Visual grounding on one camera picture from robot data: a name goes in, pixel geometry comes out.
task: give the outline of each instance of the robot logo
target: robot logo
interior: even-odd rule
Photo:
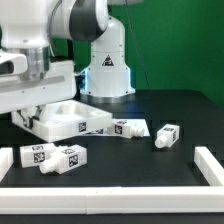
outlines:
[[[114,66],[113,61],[111,60],[110,55],[107,56],[105,59],[104,63],[102,64],[103,66]]]

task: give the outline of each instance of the white block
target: white block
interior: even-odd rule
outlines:
[[[194,162],[211,186],[224,187],[224,169],[206,147],[195,147]]]
[[[180,127],[166,124],[157,132],[155,145],[157,148],[171,147],[179,139]]]
[[[135,120],[113,119],[112,126],[107,128],[107,133],[124,138],[143,137],[145,129],[138,126]]]
[[[22,167],[39,166],[41,162],[50,158],[57,147],[53,143],[30,145],[20,147],[20,158]]]
[[[13,164],[12,148],[0,149],[0,182]]]
[[[62,174],[87,163],[87,150],[79,145],[56,150],[50,158],[40,163],[42,173],[57,172]]]

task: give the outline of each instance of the black tabletop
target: black tabletop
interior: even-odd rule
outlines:
[[[195,146],[206,146],[222,164],[224,110],[196,91],[137,91],[120,104],[90,104],[118,119],[145,119],[150,137],[77,136],[55,145],[87,148],[88,164],[62,175],[21,167],[19,147],[45,143],[0,115],[0,147],[13,147],[14,164],[0,187],[207,186],[194,164]],[[165,124],[180,126],[171,147],[155,147]],[[0,223],[223,223],[224,214],[1,215]]]

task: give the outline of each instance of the white tray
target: white tray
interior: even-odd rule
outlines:
[[[47,104],[38,117],[36,114],[37,107],[15,111],[12,122],[46,142],[107,128],[112,123],[112,113],[74,100]]]

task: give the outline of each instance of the green backdrop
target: green backdrop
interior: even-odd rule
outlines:
[[[130,6],[133,28],[151,89],[199,90],[224,108],[224,0],[145,0]],[[147,89],[125,6],[111,14],[126,28],[132,83]],[[66,55],[66,41],[56,40]],[[88,43],[74,42],[78,70],[89,64]]]

